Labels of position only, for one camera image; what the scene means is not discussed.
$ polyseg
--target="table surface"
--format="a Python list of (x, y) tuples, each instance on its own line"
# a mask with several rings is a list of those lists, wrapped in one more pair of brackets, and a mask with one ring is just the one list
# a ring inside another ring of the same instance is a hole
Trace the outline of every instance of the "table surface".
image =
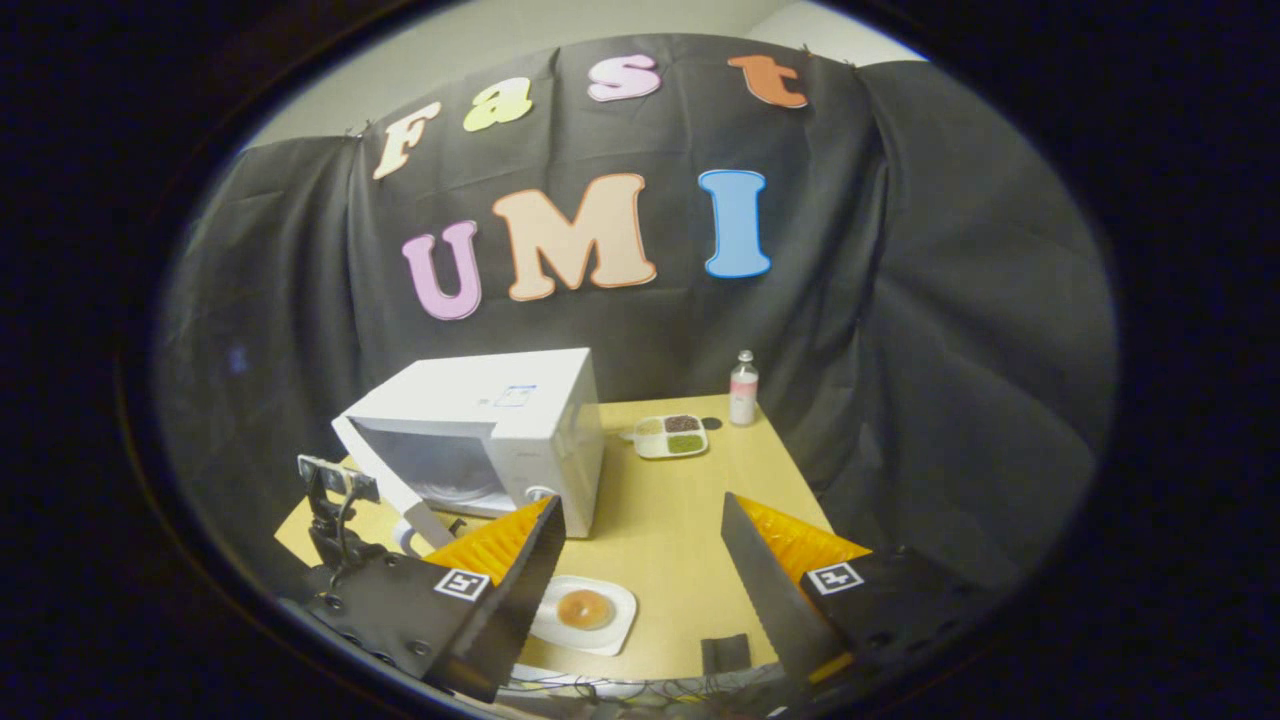
[[(707, 452), (644, 460), (618, 437), (649, 415), (687, 413), (718, 418), (707, 430)], [(591, 655), (530, 635), (522, 665), (557, 673), (650, 680), (703, 675), (701, 638), (746, 633), (751, 665), (777, 661), (733, 562), (719, 537), (724, 492), (746, 496), (824, 530), (831, 524), (773, 427), (759, 410), (755, 423), (727, 421), (728, 396), (613, 402), (600, 406), (607, 436), (591, 537), (568, 539), (557, 575), (617, 583), (636, 596), (636, 618), (622, 652)], [(385, 503), (356, 503), (347, 527), (389, 548), (399, 515)], [(445, 525), (453, 515), (440, 514)], [(463, 518), (467, 530), (488, 520)], [(298, 503), (275, 537), (310, 566), (320, 557), (307, 538), (310, 509)], [(430, 552), (421, 537), (415, 550)]]

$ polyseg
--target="plastic bottle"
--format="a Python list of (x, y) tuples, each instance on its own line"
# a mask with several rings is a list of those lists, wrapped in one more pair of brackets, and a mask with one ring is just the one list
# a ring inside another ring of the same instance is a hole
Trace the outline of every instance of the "plastic bottle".
[(737, 368), (728, 377), (728, 421), (739, 427), (755, 421), (755, 391), (760, 387), (760, 373), (751, 365), (750, 350), (737, 354)]

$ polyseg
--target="white plate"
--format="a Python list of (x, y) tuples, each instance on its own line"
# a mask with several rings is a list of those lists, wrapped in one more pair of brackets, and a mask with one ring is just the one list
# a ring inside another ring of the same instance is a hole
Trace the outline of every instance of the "white plate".
[[(613, 620), (598, 630), (580, 630), (559, 621), (556, 606), (561, 598), (573, 591), (595, 591), (613, 603)], [(636, 618), (636, 596), (622, 585), (579, 578), (577, 575), (556, 575), (547, 583), (547, 592), (538, 606), (534, 625), (529, 634), (549, 643), (581, 650), (594, 655), (617, 655), (631, 632)]]

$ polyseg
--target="white wall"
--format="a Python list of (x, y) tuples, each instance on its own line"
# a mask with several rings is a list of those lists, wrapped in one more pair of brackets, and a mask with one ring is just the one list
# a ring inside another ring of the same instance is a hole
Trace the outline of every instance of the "white wall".
[(832, 10), (792, 0), (472, 0), (387, 37), (285, 102), (250, 141), (360, 132), (449, 79), (556, 45), (649, 32), (751, 37), (858, 64), (919, 58)]

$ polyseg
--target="white microwave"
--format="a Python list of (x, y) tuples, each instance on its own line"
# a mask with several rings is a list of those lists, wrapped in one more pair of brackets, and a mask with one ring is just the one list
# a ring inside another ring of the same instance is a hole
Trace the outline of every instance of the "white microwave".
[(591, 530), (604, 434), (589, 348), (420, 360), (333, 428), (436, 548), (453, 536), (433, 510), (497, 518), (547, 495), (568, 537)]

